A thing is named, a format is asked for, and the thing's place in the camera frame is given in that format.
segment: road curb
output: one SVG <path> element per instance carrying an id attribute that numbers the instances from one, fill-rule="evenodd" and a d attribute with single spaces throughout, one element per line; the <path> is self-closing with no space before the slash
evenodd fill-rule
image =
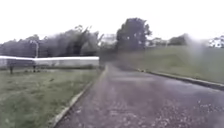
<path id="1" fill-rule="evenodd" d="M 167 74 L 167 73 L 151 72 L 151 71 L 146 71 L 146 70 L 142 70 L 142 69 L 136 69 L 136 70 L 139 72 L 144 72 L 144 73 L 149 73 L 152 75 L 176 79 L 176 80 L 184 81 L 187 83 L 197 84 L 197 85 L 200 85 L 203 87 L 208 87 L 208 88 L 224 91 L 224 85 L 220 84 L 220 83 L 209 82 L 209 81 L 194 79 L 194 78 L 190 78 L 190 77 L 177 76 L 177 75 L 172 75 L 172 74 Z"/>
<path id="2" fill-rule="evenodd" d="M 79 99 L 90 89 L 90 87 L 95 83 L 95 80 L 89 82 L 84 89 L 75 95 L 69 102 L 69 105 L 66 106 L 58 115 L 56 115 L 51 121 L 50 121 L 50 128 L 56 127 L 56 125 L 63 119 L 63 117 L 68 113 L 68 111 L 71 109 L 72 106 L 74 106 Z"/>

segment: asphalt road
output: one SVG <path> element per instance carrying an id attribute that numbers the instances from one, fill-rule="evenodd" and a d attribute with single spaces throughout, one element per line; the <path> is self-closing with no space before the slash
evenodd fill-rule
<path id="1" fill-rule="evenodd" d="M 224 92 L 107 65 L 56 128 L 224 128 Z"/>

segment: green lawn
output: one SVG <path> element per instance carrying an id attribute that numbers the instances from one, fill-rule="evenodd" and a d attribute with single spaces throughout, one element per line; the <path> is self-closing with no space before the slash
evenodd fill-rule
<path id="1" fill-rule="evenodd" d="M 224 83 L 224 49 L 169 46 L 126 53 L 123 62 L 135 68 Z"/>
<path id="2" fill-rule="evenodd" d="M 98 70 L 0 71 L 0 128 L 47 128 Z"/>

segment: sky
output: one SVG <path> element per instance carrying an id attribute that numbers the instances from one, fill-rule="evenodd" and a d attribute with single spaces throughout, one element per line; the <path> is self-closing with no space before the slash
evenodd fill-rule
<path id="1" fill-rule="evenodd" d="M 116 33 L 127 18 L 147 20 L 153 37 L 224 34 L 222 0 L 0 0 L 0 42 L 53 35 L 77 25 Z"/>

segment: white railing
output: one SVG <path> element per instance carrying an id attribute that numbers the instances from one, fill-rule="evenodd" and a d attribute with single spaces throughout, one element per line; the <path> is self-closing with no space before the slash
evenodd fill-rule
<path id="1" fill-rule="evenodd" d="M 49 67 L 81 67 L 81 66 L 99 66 L 99 57 L 87 56 L 87 57 L 52 57 L 52 58 L 26 58 L 26 57 L 14 57 L 14 56 L 0 56 L 0 67 L 4 68 L 9 65 L 9 60 L 15 60 L 16 62 L 26 63 L 26 61 L 33 61 L 35 66 L 49 66 Z"/>

